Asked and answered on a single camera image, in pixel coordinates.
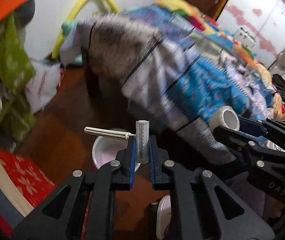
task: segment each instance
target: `silver rivet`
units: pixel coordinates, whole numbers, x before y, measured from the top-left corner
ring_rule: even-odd
[[[174,163],[172,160],[166,160],[166,161],[165,161],[165,165],[166,165],[167,167],[172,167],[172,166],[175,165],[175,163]]]
[[[206,177],[206,178],[210,178],[210,177],[213,175],[213,173],[212,173],[211,171],[209,171],[209,170],[204,170],[204,171],[202,172],[202,174],[203,174],[203,176]]]
[[[118,167],[120,165],[120,161],[118,160],[113,160],[110,162],[110,165],[113,167]]]
[[[265,163],[263,161],[258,161],[256,164],[259,168],[262,168],[265,166]]]
[[[80,177],[81,175],[82,175],[82,171],[81,170],[75,170],[73,173],[72,173],[72,175],[74,176],[74,177]]]

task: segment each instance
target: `white plastic bag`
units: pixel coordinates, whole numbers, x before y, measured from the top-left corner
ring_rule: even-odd
[[[25,94],[34,114],[43,109],[56,95],[65,69],[60,68],[60,62],[49,65],[50,62],[46,60],[31,60],[31,63],[36,75],[27,83]]]

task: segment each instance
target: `blanket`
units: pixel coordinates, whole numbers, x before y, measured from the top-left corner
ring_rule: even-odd
[[[60,49],[62,62],[72,62],[81,47],[96,74],[117,78],[124,96],[213,164],[236,159],[208,126],[220,107],[257,120],[273,105],[274,90],[255,68],[245,69],[230,47],[158,5],[78,23]]]

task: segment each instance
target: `yellow foam tube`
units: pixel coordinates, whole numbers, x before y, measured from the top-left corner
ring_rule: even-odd
[[[72,21],[76,18],[77,14],[81,10],[82,7],[88,2],[89,0],[78,0],[78,2],[75,4],[73,9],[71,10],[70,14],[67,16],[66,21]],[[115,4],[113,0],[105,0],[107,4],[110,6],[111,10],[114,12],[119,12],[118,6]],[[64,35],[62,34],[62,30],[60,30],[60,33],[58,35],[55,47],[53,48],[51,58],[56,59],[59,55],[59,49],[61,45],[64,42]]]

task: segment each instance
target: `triangular cutout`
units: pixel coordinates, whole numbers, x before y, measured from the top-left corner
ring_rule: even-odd
[[[71,186],[66,186],[44,209],[43,214],[54,219],[61,217]]]
[[[216,186],[215,193],[222,207],[224,216],[227,220],[241,216],[245,213],[244,209],[234,201],[221,187]]]

